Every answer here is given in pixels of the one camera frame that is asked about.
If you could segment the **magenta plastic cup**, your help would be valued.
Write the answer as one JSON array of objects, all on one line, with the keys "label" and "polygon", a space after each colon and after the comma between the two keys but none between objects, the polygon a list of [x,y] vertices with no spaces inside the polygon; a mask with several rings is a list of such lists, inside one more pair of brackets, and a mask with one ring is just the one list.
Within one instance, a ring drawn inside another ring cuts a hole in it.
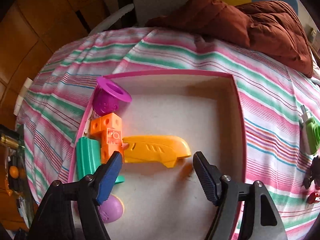
[{"label": "magenta plastic cup", "polygon": [[97,115],[104,116],[114,113],[121,104],[131,101],[131,95],[120,85],[103,76],[97,78],[97,87],[92,102],[93,110]]}]

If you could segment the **rust brown quilted blanket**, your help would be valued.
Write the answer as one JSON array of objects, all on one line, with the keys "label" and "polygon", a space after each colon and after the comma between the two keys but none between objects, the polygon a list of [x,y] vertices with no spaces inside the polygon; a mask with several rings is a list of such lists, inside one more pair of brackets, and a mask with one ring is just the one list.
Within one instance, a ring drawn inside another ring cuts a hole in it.
[{"label": "rust brown quilted blanket", "polygon": [[307,77],[313,74],[306,33],[293,7],[284,1],[232,6],[221,0],[188,0],[170,14],[148,20],[146,26],[224,40],[266,54]]}]

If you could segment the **teal green plastic stand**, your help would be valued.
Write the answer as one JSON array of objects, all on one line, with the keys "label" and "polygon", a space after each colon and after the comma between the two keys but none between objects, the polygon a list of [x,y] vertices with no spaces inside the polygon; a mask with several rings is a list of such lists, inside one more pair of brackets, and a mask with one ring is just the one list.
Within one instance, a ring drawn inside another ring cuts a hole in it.
[{"label": "teal green plastic stand", "polygon": [[114,151],[123,155],[121,139],[110,139],[108,143],[81,137],[76,144],[76,172],[78,179],[93,174],[101,164],[107,163]]}]

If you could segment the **shiny red metal piece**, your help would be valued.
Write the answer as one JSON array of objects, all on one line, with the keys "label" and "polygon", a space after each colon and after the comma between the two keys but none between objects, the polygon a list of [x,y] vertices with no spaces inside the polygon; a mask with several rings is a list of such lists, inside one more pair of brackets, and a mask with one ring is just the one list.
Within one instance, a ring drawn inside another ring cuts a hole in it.
[{"label": "shiny red metal piece", "polygon": [[320,193],[319,192],[313,192],[311,193],[307,198],[308,204],[314,204],[320,202]]}]

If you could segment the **wooden wardrobe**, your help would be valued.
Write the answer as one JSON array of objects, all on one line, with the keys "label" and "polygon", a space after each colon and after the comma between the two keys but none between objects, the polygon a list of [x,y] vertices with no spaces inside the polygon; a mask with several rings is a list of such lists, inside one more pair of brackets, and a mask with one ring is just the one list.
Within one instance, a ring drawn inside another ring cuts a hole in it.
[{"label": "wooden wardrobe", "polygon": [[1,110],[12,112],[24,80],[108,13],[104,0],[1,0]]}]

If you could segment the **striped bed cover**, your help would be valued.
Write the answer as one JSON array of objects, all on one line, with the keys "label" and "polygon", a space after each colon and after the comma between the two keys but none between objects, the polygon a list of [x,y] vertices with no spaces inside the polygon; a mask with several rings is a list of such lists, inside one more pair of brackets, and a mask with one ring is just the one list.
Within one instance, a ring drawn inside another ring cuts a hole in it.
[{"label": "striped bed cover", "polygon": [[80,122],[101,75],[198,69],[234,78],[247,137],[246,181],[267,186],[289,239],[302,239],[319,205],[302,189],[311,157],[299,152],[304,105],[319,118],[319,87],[256,51],[197,35],[153,28],[105,31],[57,50],[36,75],[18,113],[24,127],[27,178],[39,203],[50,183],[67,181]]}]

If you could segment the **orange cube block piece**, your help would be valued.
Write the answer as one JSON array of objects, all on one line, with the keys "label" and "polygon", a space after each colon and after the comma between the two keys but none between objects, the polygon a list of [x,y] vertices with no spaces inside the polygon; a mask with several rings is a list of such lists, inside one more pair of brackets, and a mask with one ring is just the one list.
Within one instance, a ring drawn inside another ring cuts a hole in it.
[{"label": "orange cube block piece", "polygon": [[102,164],[107,163],[115,151],[124,156],[122,119],[115,113],[91,120],[90,135],[100,139]]}]

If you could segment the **brown hair claw clip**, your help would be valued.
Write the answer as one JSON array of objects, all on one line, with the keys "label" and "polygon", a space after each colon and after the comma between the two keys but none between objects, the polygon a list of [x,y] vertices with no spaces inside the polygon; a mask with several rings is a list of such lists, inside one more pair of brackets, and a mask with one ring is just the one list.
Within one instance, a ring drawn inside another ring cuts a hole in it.
[{"label": "brown hair claw clip", "polygon": [[307,170],[306,175],[303,179],[302,185],[309,189],[311,183],[315,183],[315,188],[319,190],[320,188],[320,159],[319,156],[313,158],[310,168]]}]

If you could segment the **green plug-in device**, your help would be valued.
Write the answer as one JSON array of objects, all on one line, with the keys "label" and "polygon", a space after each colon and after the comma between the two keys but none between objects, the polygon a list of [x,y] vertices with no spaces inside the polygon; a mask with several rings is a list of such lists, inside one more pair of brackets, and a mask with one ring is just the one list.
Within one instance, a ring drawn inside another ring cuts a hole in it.
[{"label": "green plug-in device", "polygon": [[301,105],[302,110],[302,141],[304,150],[308,155],[315,155],[319,150],[319,124],[307,110]]}]

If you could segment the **orange yellow plastic shell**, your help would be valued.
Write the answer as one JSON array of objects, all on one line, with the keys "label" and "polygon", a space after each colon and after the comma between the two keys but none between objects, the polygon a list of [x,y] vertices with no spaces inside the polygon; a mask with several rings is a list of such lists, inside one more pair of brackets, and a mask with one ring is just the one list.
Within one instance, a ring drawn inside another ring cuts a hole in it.
[{"label": "orange yellow plastic shell", "polygon": [[135,135],[124,137],[125,163],[161,163],[173,168],[179,159],[189,158],[187,142],[174,135]]}]

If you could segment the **gold capped bottle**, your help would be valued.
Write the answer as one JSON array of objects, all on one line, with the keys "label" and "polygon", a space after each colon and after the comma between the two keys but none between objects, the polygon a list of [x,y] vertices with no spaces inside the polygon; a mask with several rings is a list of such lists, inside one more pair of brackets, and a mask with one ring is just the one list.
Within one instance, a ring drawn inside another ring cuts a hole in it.
[{"label": "gold capped bottle", "polygon": [[1,134],[1,145],[5,147],[9,147],[13,150],[17,150],[20,145],[20,135],[5,127],[4,125],[0,125],[0,134]]}]

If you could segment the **egg-shaped carved toy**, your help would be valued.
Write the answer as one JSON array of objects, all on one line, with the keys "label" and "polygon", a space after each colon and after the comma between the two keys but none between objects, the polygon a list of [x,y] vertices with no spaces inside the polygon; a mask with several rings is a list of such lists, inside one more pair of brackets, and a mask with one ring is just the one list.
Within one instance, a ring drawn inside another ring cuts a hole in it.
[{"label": "egg-shaped carved toy", "polygon": [[99,207],[100,217],[103,223],[112,223],[120,219],[124,214],[124,204],[115,195],[111,194]]}]

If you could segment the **orange fruit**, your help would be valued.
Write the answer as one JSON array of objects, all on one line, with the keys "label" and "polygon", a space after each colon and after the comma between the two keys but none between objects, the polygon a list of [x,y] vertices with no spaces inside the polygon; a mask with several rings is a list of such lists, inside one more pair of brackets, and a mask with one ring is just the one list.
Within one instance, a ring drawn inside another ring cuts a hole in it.
[{"label": "orange fruit", "polygon": [[19,178],[19,170],[16,166],[10,166],[9,168],[9,174],[11,178],[18,179]]}]

